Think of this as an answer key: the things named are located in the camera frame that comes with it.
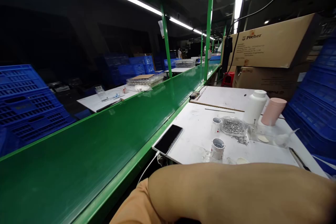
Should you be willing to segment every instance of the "red stool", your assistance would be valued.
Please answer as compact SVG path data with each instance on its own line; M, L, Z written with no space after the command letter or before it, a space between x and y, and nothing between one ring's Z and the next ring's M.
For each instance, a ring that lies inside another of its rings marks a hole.
M228 72L228 74L225 76L225 78L222 81L222 86L232 88L234 77L235 77L234 72Z

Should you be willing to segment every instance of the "pink cylindrical container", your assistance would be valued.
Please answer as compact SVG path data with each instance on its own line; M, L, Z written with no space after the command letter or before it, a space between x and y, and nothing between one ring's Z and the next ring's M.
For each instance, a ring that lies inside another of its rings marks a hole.
M281 112L286 106L287 101L280 98L271 98L265 113L261 118L261 122L265 125L274 126L275 122L279 118Z

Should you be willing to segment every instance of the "pocher logo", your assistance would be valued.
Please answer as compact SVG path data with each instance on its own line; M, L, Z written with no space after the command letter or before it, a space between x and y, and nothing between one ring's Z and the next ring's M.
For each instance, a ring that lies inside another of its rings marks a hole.
M260 37L260 36L261 36L261 34L256 35L256 34L254 34L254 30L251 30L250 35L246 36L246 39L254 39L254 38L257 38L257 37Z

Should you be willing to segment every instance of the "small white cup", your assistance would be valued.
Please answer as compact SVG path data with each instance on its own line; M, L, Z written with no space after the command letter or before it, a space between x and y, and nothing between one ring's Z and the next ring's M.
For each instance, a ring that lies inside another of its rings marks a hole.
M211 145L211 156L214 159L220 160L223 157L223 152L225 149L224 142L219 138L214 138Z
M219 134L222 127L222 119L214 117L211 124L211 132L213 134Z

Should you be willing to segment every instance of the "white lid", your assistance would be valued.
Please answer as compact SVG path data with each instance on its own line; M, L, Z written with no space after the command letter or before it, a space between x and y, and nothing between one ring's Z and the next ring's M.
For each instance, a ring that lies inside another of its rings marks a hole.
M265 97L266 96L266 91L264 90L255 90L253 92L253 95L256 97Z

